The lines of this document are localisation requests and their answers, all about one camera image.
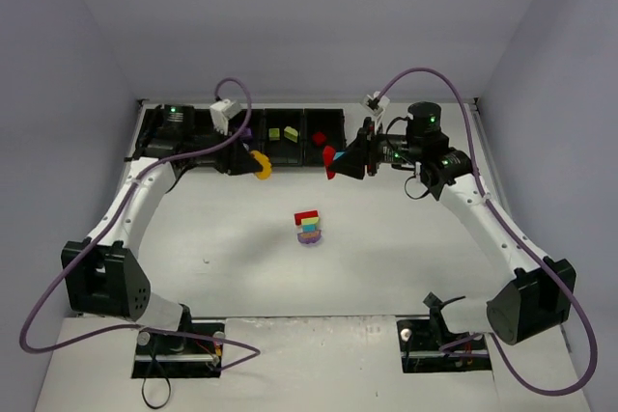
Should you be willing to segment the red small lego brick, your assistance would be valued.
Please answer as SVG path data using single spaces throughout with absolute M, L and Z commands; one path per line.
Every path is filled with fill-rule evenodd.
M 311 141 L 314 146 L 322 147 L 326 143 L 327 138 L 321 131 L 316 131 L 312 134 Z

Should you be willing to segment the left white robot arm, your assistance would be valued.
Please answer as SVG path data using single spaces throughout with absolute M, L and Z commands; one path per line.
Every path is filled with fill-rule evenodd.
M 70 307 L 140 327 L 177 331 L 189 316 L 182 304 L 154 293 L 138 261 L 142 239 L 163 197 L 184 172 L 229 154 L 210 119 L 190 105 L 158 106 L 128 160 L 123 185 L 99 223 L 61 253 Z

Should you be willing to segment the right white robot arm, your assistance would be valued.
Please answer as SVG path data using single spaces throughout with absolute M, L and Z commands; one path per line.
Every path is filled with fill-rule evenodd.
M 489 326 L 504 343 L 515 345 L 565 322 L 576 272 L 532 244 L 491 200 L 485 182 L 473 174 L 471 158 L 451 147 L 441 130 L 441 108 L 428 101 L 411 104 L 403 135 L 391 134 L 366 118 L 344 151 L 323 150 L 327 175 L 364 179 L 381 164 L 412 169 L 432 196 L 463 224 L 496 268 L 500 291 L 486 306 Z

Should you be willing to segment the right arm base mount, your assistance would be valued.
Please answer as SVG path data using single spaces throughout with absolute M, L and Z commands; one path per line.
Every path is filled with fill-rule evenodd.
M 449 330 L 445 307 L 464 296 L 446 301 L 430 292 L 423 304 L 426 316 L 399 317 L 396 321 L 401 367 L 404 374 L 491 371 L 492 361 L 483 335 Z

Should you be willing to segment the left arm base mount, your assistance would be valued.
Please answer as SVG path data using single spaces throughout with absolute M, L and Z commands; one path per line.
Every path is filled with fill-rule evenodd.
M 204 379 L 221 375 L 223 345 L 211 337 L 225 337 L 225 323 L 195 321 L 190 333 L 208 337 L 194 339 L 141 332 L 137 336 L 131 377 L 133 379 Z

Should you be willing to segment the lime green lego brick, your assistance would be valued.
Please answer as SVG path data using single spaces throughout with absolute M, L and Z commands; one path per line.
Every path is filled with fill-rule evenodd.
M 298 130 L 294 127 L 291 126 L 285 126 L 283 129 L 283 135 L 284 138 L 293 142 L 293 143 L 297 143 L 299 140 L 299 133 Z

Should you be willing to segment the orange yellow lego brick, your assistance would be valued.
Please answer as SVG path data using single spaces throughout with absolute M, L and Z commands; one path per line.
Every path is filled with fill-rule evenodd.
M 259 180 L 266 180 L 271 176 L 272 165 L 269 158 L 260 151 L 251 151 L 250 154 L 254 160 L 260 165 L 258 171 L 254 172 L 254 176 Z

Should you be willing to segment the green lego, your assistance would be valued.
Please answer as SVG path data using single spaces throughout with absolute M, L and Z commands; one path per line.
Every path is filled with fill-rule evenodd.
M 281 139 L 281 132 L 280 129 L 277 127 L 270 128 L 267 135 L 270 142 L 276 142 Z

